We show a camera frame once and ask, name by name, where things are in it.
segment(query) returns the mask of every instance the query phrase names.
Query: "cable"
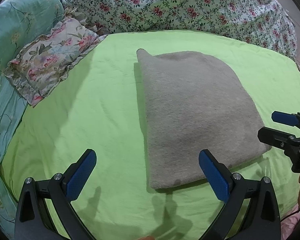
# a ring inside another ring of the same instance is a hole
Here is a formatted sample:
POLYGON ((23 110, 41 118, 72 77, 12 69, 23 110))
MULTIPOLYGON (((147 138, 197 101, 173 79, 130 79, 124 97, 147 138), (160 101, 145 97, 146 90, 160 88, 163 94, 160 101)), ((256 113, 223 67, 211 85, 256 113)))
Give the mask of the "cable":
POLYGON ((288 217, 290 217, 290 216, 292 216, 292 215, 295 215, 295 214, 297 214, 297 213, 299 213, 299 212, 300 212, 300 209, 298 209, 298 210, 295 211, 295 212, 292 212, 291 214, 289 214, 288 216, 285 216, 282 220, 280 220, 280 222, 284 221, 286 218, 288 218, 288 217))

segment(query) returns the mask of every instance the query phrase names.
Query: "towel fold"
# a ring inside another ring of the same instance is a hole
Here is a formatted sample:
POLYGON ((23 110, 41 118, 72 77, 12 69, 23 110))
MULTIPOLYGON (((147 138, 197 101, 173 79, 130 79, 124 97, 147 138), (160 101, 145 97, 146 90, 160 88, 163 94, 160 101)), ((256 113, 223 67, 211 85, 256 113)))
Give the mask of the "towel fold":
POLYGON ((174 187, 205 178, 198 155, 209 149, 228 168, 270 147, 251 97, 223 61, 199 52, 151 56, 137 51, 147 119, 150 186, 174 187))

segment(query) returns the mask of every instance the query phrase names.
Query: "teal floral fabric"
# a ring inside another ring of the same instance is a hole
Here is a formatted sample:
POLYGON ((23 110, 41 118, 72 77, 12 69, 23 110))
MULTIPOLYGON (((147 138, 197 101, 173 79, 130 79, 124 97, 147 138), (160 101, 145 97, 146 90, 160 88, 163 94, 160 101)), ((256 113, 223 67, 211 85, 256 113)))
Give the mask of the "teal floral fabric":
MULTIPOLYGON (((5 78, 7 63, 64 16, 60 0, 5 0, 0 4, 0 162, 27 106, 5 78)), ((0 178, 0 227, 14 238, 16 202, 0 178)))
POLYGON ((164 29, 211 32, 295 59, 295 27, 277 0, 62 0, 111 33, 164 29))

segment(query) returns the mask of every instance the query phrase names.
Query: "floral pillow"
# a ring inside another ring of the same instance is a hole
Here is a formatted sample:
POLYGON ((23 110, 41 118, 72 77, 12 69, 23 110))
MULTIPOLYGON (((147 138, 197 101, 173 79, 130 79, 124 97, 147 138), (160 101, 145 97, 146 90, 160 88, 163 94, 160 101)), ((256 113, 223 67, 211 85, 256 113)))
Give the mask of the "floral pillow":
POLYGON ((74 10, 67 8, 65 18, 50 34, 40 35, 27 44, 4 71, 33 107, 65 80, 69 71, 106 36, 87 29, 81 14, 76 14, 76 18, 74 15, 74 10))

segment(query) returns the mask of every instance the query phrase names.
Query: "bed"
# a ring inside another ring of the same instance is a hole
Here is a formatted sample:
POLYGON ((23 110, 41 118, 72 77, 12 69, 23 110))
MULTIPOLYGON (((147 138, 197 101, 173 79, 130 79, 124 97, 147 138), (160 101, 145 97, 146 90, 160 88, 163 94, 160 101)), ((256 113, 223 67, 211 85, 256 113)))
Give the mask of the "bed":
MULTIPOLYGON (((152 55, 189 50, 221 59, 252 97, 265 126, 300 136, 298 130, 271 121, 274 110, 300 112, 300 73, 290 58, 200 31, 118 33, 82 59, 45 100, 26 108, 0 163, 0 177, 17 199, 25 178, 50 178, 92 148, 98 165, 73 206, 97 239, 148 234, 156 239, 195 239, 222 203, 206 181, 159 191, 148 187, 144 98, 135 64, 140 48, 152 55)), ((232 171, 252 179, 269 176, 284 214, 296 204, 299 187, 297 174, 287 172, 290 167, 289 159, 272 149, 232 171)), ((0 202, 0 209, 6 210, 6 204, 0 202)), ((12 239, 13 212, 2 214, 6 213, 0 213, 0 226, 12 239)), ((55 213, 53 219, 66 235, 55 213)))

